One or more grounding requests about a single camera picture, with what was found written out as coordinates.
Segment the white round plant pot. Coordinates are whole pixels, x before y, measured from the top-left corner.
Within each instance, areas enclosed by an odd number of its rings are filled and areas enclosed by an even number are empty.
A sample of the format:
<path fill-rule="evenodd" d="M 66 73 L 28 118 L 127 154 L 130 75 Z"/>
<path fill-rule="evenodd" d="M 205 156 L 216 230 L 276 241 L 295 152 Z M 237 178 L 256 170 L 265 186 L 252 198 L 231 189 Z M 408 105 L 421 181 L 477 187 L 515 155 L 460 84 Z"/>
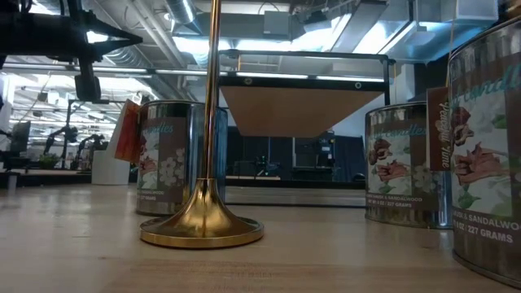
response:
<path fill-rule="evenodd" d="M 114 159 L 106 151 L 94 151 L 91 183 L 93 185 L 126 186 L 129 184 L 130 164 Z"/>

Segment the black aluminium table frame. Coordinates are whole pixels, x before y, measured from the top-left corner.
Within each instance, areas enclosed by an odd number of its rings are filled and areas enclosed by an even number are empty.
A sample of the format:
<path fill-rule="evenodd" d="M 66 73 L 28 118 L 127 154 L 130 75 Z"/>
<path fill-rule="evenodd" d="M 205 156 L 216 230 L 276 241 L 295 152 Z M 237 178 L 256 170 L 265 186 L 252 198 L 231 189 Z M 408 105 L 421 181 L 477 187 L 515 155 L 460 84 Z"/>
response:
<path fill-rule="evenodd" d="M 364 190 L 364 181 L 343 182 L 343 181 L 284 181 L 275 177 L 226 177 L 217 179 L 217 183 L 222 186 L 240 187 L 267 187 L 267 188 L 296 188 L 296 189 L 334 189 L 334 190 Z"/>

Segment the orange paper hang tag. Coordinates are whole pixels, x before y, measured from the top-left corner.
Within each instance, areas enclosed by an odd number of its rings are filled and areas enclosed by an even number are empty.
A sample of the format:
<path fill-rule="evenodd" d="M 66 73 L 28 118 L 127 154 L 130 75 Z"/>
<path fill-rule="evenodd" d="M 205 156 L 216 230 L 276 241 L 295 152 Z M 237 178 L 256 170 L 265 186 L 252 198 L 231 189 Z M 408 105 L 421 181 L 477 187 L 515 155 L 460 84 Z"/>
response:
<path fill-rule="evenodd" d="M 139 110 L 140 106 L 138 104 L 128 99 L 125 101 L 106 149 L 109 157 L 133 164 L 138 162 Z"/>

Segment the silver spiral air duct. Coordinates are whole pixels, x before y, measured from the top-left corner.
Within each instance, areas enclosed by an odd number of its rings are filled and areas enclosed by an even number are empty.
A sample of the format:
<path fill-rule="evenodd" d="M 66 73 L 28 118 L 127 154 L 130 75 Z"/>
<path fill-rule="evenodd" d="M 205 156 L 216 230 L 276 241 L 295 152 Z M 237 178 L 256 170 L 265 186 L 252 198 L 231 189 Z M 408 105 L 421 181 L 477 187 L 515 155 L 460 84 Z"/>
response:
<path fill-rule="evenodd" d="M 201 34 L 197 21 L 197 10 L 191 0 L 164 0 L 171 20 L 175 24 L 184 25 L 191 31 Z"/>

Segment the black computer monitor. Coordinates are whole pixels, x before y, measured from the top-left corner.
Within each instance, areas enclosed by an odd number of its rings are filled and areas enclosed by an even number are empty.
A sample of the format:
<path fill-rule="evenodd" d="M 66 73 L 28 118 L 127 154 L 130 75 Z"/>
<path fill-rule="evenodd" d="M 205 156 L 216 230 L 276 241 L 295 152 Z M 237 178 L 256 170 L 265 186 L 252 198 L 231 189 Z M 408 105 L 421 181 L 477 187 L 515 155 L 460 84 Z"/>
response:
<path fill-rule="evenodd" d="M 30 134 L 31 122 L 20 122 L 13 126 L 11 131 L 10 151 L 27 151 L 28 138 Z"/>

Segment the black equipment rack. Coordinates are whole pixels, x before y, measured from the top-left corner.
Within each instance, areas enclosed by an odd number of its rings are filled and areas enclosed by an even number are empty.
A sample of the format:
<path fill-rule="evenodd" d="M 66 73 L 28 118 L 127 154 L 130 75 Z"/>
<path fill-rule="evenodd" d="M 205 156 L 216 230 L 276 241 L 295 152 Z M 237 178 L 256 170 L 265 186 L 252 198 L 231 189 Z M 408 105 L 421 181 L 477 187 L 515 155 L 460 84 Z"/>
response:
<path fill-rule="evenodd" d="M 335 133 L 315 138 L 294 139 L 291 178 L 296 181 L 333 181 L 335 175 Z"/>

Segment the green background plant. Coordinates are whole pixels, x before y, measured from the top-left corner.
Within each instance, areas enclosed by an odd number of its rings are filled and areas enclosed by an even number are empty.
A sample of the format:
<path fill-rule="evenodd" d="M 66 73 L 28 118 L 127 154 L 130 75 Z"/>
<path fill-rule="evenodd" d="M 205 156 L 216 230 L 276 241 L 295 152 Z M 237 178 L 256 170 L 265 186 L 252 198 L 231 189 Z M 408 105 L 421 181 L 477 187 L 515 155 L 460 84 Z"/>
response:
<path fill-rule="evenodd" d="M 42 154 L 39 157 L 38 165 L 40 169 L 54 169 L 60 158 L 56 154 Z"/>

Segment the tall gold candlestick holder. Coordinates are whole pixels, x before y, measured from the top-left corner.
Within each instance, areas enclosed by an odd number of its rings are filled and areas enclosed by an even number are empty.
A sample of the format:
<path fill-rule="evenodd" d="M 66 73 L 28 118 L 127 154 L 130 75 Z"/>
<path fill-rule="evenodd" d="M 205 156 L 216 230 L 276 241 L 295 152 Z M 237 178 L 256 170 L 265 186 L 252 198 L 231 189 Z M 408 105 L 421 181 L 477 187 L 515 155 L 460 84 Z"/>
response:
<path fill-rule="evenodd" d="M 202 177 L 185 206 L 167 219 L 140 225 L 139 238 L 160 247 L 219 249 L 254 243 L 264 236 L 259 221 L 235 216 L 221 201 L 213 167 L 218 102 L 221 0 L 212 0 L 206 83 Z"/>

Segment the grey ceiling box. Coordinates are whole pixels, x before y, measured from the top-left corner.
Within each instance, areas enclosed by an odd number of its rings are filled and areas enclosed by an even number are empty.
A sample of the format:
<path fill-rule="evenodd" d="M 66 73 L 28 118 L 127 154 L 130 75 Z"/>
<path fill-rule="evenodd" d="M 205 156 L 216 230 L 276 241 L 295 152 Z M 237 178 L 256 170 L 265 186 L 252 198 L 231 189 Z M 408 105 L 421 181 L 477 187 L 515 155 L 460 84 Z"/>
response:
<path fill-rule="evenodd" d="M 263 34 L 287 36 L 290 31 L 290 15 L 285 11 L 265 11 Z"/>

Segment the black partition curtain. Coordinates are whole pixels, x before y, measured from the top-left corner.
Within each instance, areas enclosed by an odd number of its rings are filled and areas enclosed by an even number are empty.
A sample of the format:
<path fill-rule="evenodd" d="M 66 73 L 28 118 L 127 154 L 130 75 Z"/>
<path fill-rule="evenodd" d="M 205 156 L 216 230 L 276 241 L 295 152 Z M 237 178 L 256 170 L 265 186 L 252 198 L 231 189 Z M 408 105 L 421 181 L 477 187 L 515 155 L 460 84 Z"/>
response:
<path fill-rule="evenodd" d="M 294 139 L 243 136 L 230 126 L 227 137 L 226 174 L 235 177 L 291 178 Z M 353 182 L 366 175 L 363 140 L 335 134 L 335 175 L 333 181 Z"/>

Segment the silver floral candle tin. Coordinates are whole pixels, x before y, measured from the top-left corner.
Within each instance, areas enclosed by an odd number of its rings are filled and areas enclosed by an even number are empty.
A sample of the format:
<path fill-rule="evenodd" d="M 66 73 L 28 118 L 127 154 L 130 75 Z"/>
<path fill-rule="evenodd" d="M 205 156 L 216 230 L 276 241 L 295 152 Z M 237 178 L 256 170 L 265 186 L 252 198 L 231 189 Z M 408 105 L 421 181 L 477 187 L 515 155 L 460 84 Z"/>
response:
<path fill-rule="evenodd" d="M 453 257 L 521 290 L 521 15 L 449 60 Z"/>
<path fill-rule="evenodd" d="M 371 221 L 451 228 L 448 174 L 427 165 L 427 104 L 403 103 L 365 116 L 366 213 Z"/>
<path fill-rule="evenodd" d="M 154 101 L 139 112 L 138 214 L 168 216 L 190 198 L 204 161 L 205 105 Z"/>

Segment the wooden shelf riser black frame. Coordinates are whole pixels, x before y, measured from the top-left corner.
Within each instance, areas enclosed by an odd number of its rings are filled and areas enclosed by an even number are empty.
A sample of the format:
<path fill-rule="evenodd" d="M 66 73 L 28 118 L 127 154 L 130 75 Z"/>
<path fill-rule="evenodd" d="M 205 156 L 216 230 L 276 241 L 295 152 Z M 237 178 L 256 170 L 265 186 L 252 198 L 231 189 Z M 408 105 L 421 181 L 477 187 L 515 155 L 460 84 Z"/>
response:
<path fill-rule="evenodd" d="M 386 55 L 220 53 L 219 102 L 243 136 L 315 138 L 376 98 L 390 101 Z"/>

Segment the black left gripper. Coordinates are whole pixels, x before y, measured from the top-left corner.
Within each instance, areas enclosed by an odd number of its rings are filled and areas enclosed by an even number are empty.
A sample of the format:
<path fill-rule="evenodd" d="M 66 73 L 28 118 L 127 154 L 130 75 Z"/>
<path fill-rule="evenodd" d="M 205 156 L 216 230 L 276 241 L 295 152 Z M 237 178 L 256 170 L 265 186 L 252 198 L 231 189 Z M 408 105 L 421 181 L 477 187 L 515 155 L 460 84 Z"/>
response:
<path fill-rule="evenodd" d="M 64 15 L 24 14 L 24 54 L 94 62 L 96 57 L 142 43 L 140 36 L 99 20 L 92 11 L 81 11 L 78 17 L 75 20 Z M 88 43 L 87 31 L 125 40 Z"/>

